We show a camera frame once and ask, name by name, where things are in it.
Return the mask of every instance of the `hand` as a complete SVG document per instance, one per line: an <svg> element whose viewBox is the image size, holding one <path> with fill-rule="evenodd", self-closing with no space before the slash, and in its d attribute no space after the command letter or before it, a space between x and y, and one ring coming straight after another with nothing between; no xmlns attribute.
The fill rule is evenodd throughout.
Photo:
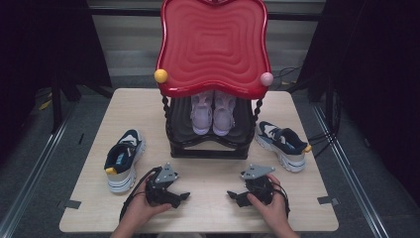
<svg viewBox="0 0 420 238"><path fill-rule="evenodd" d="M146 199L147 177L137 188L136 195L127 207L126 213L111 237L132 237L137 228L146 224L152 217L172 208L170 204L151 206Z"/></svg>
<svg viewBox="0 0 420 238"><path fill-rule="evenodd" d="M281 190L278 186L280 181L272 174L266 175L271 182L273 182L274 189ZM248 193L247 198L250 203L260 212L265 223L271 228L278 238L299 237L290 227L286 211L285 202L282 195L274 192L272 195L272 202L264 205L253 194Z"/></svg>

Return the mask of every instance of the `table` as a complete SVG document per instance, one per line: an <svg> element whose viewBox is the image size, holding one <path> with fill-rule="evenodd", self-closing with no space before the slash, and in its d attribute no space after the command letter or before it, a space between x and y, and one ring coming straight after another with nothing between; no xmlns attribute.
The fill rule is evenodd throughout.
<svg viewBox="0 0 420 238"><path fill-rule="evenodd" d="M278 127L291 128L307 141L287 92L269 91L259 118ZM191 192L177 209L154 217L139 229L140 233L269 232L254 207L239 207L227 194L227 190L246 191L240 172L250 164L275 167L273 174L289 197L289 222L295 231L334 231L338 228L332 205L320 205L317 200L317 197L327 196L327 191L312 153L306 154L306 168L298 174L285 170L275 153L265 150L255 140L246 160L175 159L170 156L164 123L158 89L120 88L115 91L70 198L81 204L78 209L65 210L59 224L61 231L112 232L118 225L123 202L131 191L120 195L109 191L103 166L111 147L132 128L138 129L146 140L146 150L136 163L138 178L151 168L170 162L179 178L168 190L176 194ZM215 142L205 142L194 149L200 147L226 150Z"/></svg>

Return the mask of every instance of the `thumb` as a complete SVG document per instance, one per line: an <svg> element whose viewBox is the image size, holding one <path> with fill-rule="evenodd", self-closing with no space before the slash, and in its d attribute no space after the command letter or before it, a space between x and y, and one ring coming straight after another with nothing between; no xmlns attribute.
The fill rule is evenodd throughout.
<svg viewBox="0 0 420 238"><path fill-rule="evenodd" d="M247 194L247 198L250 201L250 203L259 211L262 212L263 209L265 208L265 205L259 201L259 199L254 196L252 193L248 193Z"/></svg>
<svg viewBox="0 0 420 238"><path fill-rule="evenodd" d="M172 205L169 203L161 204L159 206L154 207L154 214L158 215L160 213L166 212L172 208Z"/></svg>

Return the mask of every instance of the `yellow ball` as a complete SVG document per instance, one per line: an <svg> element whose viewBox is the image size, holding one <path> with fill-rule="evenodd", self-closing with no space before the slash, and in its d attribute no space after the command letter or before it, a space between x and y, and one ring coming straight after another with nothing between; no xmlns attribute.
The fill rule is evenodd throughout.
<svg viewBox="0 0 420 238"><path fill-rule="evenodd" d="M158 83L164 83L167 80L167 72L164 69L158 69L155 71L155 80Z"/></svg>

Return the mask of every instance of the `white wall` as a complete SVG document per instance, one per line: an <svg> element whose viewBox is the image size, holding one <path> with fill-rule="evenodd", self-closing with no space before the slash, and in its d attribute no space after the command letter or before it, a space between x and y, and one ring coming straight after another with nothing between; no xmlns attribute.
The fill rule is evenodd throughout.
<svg viewBox="0 0 420 238"><path fill-rule="evenodd" d="M320 13L325 0L265 0L268 12ZM88 0L90 6L159 8L161 1ZM93 16L111 76L152 74L161 41L159 17ZM315 22L268 21L272 70L303 64Z"/></svg>

